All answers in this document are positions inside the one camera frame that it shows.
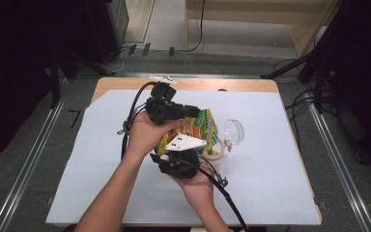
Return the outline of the dark curtain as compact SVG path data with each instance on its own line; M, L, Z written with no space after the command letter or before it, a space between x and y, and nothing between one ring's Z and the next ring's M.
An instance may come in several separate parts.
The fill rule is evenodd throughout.
M330 83L364 130L356 145L371 160L371 0L342 0L330 29Z
M0 0L0 153L53 87L45 71L76 0Z

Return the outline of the black metal stand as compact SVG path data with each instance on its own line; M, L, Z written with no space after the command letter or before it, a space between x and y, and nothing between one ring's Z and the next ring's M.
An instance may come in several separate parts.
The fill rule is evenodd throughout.
M313 76L316 76L314 104L318 112L322 113L322 94L324 81L328 76L328 65L332 64L335 56L343 50L344 42L350 31L351 17L356 12L357 2L358 0L342 0L326 32L310 52L280 69L261 75L260 78L275 79L302 65L298 80L300 83L308 83Z
M60 101L60 82L59 82L59 70L65 74L66 78L76 78L77 68L74 61L77 61L84 66L90 68L96 73L103 75L111 75L112 71L104 68L100 64L91 62L78 53L72 51L69 48L59 47L55 49L49 59L50 67L50 84L51 84L51 95L53 108Z

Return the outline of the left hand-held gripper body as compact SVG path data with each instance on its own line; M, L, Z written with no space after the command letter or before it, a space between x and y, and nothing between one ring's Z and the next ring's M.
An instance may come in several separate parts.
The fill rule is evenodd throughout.
M146 111L151 120L159 125L167 120L184 119L187 116L186 107L172 101L176 90L171 87L171 84L177 85L178 82L168 75L151 75L150 78L154 87L146 101Z

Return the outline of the wooden shelf unit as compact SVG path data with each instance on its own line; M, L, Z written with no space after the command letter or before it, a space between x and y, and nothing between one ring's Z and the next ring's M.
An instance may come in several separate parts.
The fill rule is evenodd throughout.
M185 0L185 47L188 21L282 24L299 57L308 53L324 25L335 15L340 0Z

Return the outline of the tape roll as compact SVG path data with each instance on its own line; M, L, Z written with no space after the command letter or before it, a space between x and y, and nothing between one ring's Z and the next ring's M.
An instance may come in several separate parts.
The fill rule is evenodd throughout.
M223 139L219 139L213 146L213 153L209 155L207 152L202 154L202 157L214 167L218 167L221 159L226 151L226 144Z

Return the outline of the yellow green sauce pouch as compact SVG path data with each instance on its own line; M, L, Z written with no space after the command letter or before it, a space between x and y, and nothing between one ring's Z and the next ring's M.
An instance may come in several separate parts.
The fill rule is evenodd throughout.
M214 146L218 143L218 129L214 121L214 116L209 108L199 112L196 118L185 117L181 119L181 123L166 133L158 145L155 147L155 152L160 156L165 152L165 146L171 142L177 134L185 134L191 137L206 140L208 145L199 150L199 153L208 156L215 156L218 151Z

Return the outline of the white table sheet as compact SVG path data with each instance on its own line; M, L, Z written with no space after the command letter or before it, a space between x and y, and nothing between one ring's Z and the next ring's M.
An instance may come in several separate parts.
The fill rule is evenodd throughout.
M132 102L144 102L149 95L148 91L109 90L86 109L47 222L60 225L80 220L120 162L120 130ZM279 94L181 90L174 100L210 109L218 126L228 120L243 125L243 141L225 154L216 167L227 179L226 189L236 205L231 208L221 193L215 194L215 205L227 223L320 224L321 216ZM146 158L124 223L199 222L178 185Z

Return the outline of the person's right hand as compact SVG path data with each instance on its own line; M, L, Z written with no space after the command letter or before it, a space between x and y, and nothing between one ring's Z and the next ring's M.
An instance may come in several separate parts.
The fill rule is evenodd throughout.
M173 180L179 185L185 199L197 213L214 209L214 186L204 173L198 171L190 179L173 177Z

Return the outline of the person's left hand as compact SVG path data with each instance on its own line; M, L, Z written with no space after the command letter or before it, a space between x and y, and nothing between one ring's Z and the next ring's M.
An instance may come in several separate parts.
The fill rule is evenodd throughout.
M180 120L166 121L156 125L146 111L139 113L133 120L128 137L124 159L142 160L159 143L161 138L176 128Z

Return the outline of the black cabinet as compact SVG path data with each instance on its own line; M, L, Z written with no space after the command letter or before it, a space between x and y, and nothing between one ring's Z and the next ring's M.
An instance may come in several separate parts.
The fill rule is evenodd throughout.
M122 50L129 16L126 0L85 0L95 40L96 61L107 63Z

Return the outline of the metal floor rail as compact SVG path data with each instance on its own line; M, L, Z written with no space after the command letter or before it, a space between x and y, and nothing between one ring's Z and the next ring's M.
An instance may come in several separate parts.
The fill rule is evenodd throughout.
M60 97L60 100L49 110L33 146L29 151L25 162L23 163L9 194L5 198L4 204L0 209L0 232L6 232L7 228L9 227L14 212L16 211L22 195L26 190L31 176L39 162L44 146L60 115L66 98L67 94L64 93Z
M371 215L360 195L342 154L330 132L325 116L315 106L310 107L313 121L328 151L329 159L346 194L361 232L371 232Z
M80 74L78 78L102 78L102 77L145 77L150 76L169 76L172 79L178 78L210 78L210 79L261 79L260 75L240 75L240 74L203 74L203 73L147 73L147 72L119 72L111 75L105 74ZM294 75L281 75L275 77L275 81L297 81Z

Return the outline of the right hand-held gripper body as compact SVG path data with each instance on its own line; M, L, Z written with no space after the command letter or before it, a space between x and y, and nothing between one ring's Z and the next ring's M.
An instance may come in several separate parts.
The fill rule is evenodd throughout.
M198 150L207 144L206 140L179 133L165 146L165 153L157 156L160 171L178 179L192 178L200 164Z

